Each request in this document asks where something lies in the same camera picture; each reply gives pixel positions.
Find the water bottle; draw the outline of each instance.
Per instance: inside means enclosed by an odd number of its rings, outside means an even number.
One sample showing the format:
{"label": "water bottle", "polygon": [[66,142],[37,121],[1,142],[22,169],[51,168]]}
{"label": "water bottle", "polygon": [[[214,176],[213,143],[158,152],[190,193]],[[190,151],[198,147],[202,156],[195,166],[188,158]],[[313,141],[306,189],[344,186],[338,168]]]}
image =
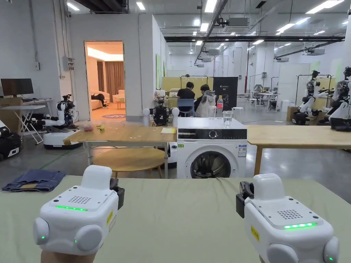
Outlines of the water bottle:
{"label": "water bottle", "polygon": [[223,99],[222,99],[222,95],[220,95],[217,101],[217,118],[223,117],[222,112],[223,112]]}

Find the washing machine control panel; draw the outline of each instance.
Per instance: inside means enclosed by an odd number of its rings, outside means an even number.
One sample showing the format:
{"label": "washing machine control panel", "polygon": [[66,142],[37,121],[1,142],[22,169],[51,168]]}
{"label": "washing machine control panel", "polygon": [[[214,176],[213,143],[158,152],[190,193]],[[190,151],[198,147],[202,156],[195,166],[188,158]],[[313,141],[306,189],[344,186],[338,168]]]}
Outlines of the washing machine control panel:
{"label": "washing machine control panel", "polygon": [[247,140],[247,129],[178,129],[178,139]]}

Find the black sign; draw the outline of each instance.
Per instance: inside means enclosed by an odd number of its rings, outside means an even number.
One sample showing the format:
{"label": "black sign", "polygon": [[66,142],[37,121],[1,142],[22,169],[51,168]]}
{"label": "black sign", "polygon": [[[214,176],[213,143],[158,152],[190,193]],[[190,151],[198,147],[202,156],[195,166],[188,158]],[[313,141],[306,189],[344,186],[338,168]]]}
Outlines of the black sign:
{"label": "black sign", "polygon": [[238,77],[214,77],[213,90],[217,98],[222,95],[223,110],[237,106]]}

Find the electrical box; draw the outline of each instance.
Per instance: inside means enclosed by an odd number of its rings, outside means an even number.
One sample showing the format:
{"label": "electrical box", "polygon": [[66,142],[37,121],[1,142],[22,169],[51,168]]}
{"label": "electrical box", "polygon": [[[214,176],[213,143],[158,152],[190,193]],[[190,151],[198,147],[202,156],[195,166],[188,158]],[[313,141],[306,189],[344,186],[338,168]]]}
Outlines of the electrical box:
{"label": "electrical box", "polygon": [[67,56],[63,57],[63,68],[65,71],[74,70],[74,59]]}

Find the computer monitor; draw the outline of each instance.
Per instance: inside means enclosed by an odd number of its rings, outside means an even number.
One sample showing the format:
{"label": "computer monitor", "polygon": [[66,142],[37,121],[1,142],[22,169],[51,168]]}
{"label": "computer monitor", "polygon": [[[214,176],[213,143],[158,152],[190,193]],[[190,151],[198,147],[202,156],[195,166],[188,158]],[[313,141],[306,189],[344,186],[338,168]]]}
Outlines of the computer monitor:
{"label": "computer monitor", "polygon": [[1,79],[4,96],[33,94],[32,79]]}

